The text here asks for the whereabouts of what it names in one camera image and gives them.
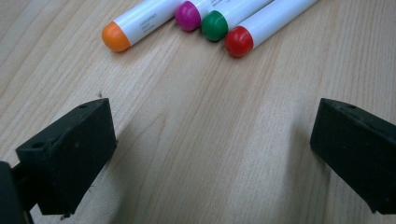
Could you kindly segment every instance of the black plastic block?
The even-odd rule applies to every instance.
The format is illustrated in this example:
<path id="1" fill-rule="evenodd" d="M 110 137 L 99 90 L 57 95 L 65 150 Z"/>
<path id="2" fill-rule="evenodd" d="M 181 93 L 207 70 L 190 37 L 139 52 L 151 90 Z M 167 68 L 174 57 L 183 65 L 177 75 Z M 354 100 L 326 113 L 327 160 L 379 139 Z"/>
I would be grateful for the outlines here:
<path id="1" fill-rule="evenodd" d="M 394 125 L 354 105 L 321 99 L 310 144 L 373 213 L 396 213 Z"/>
<path id="2" fill-rule="evenodd" d="M 31 223 L 21 203 L 17 184 L 8 163 L 0 161 L 0 223 Z"/>
<path id="3" fill-rule="evenodd" d="M 16 149 L 43 215 L 74 214 L 117 146 L 108 99 L 80 105 Z"/>

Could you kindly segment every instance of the light wood desk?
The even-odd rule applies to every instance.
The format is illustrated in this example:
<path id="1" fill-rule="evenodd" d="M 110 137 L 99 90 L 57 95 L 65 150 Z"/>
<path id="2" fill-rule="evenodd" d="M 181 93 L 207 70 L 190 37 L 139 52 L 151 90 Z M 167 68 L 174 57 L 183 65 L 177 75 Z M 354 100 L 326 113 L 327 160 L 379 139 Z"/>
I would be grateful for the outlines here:
<path id="1" fill-rule="evenodd" d="M 309 146 L 322 97 L 396 123 L 396 1 L 319 0 L 242 59 L 174 20 L 110 52 L 139 2 L 0 2 L 0 159 L 100 95 L 119 139 L 77 212 L 36 223 L 396 221 Z"/>

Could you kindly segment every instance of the marker cap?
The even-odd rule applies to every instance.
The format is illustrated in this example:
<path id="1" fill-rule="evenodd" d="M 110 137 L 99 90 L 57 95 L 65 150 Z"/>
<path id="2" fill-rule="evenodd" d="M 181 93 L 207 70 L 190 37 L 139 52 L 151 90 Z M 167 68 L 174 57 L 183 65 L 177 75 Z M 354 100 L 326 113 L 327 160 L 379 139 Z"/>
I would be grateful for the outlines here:
<path id="1" fill-rule="evenodd" d="M 253 49 L 253 38 L 243 26 L 237 26 L 225 37 L 225 48 L 234 57 L 242 57 Z"/>
<path id="2" fill-rule="evenodd" d="M 108 48 L 116 52 L 121 52 L 131 47 L 125 33 L 114 21 L 103 29 L 102 39 Z"/>
<path id="3" fill-rule="evenodd" d="M 190 1 L 184 2 L 176 11 L 175 19 L 182 30 L 193 31 L 201 25 L 198 8 Z"/>
<path id="4" fill-rule="evenodd" d="M 228 24 L 218 11 L 211 11 L 202 21 L 202 33 L 208 40 L 219 41 L 228 33 Z"/>

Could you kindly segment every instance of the purple marker cap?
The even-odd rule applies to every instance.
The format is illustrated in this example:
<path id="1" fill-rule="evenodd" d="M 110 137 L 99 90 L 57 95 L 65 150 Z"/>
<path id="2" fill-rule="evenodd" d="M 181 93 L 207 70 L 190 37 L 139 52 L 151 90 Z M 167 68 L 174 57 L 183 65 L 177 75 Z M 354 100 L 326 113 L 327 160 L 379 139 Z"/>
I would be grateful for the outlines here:
<path id="1" fill-rule="evenodd" d="M 175 13 L 175 19 L 180 28 L 185 31 L 193 31 L 201 25 L 201 15 L 190 1 L 181 4 Z"/>

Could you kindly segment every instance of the marker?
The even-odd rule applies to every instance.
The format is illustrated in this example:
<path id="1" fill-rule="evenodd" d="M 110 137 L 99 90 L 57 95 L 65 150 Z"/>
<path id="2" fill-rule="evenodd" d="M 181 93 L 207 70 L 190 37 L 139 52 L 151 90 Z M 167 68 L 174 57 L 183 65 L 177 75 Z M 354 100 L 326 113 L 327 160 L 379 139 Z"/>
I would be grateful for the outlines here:
<path id="1" fill-rule="evenodd" d="M 317 0 L 275 0 L 227 34 L 227 51 L 234 57 L 248 54 L 315 2 Z"/>
<path id="2" fill-rule="evenodd" d="M 146 0 L 117 17 L 102 31 L 102 39 L 113 51 L 121 52 L 175 15 L 183 0 Z"/>
<path id="3" fill-rule="evenodd" d="M 202 21 L 202 33 L 211 41 L 219 41 L 227 33 L 272 0 L 229 0 L 211 11 Z"/>
<path id="4" fill-rule="evenodd" d="M 184 31 L 193 31 L 201 26 L 202 19 L 226 0 L 185 1 L 176 10 L 175 19 Z"/>

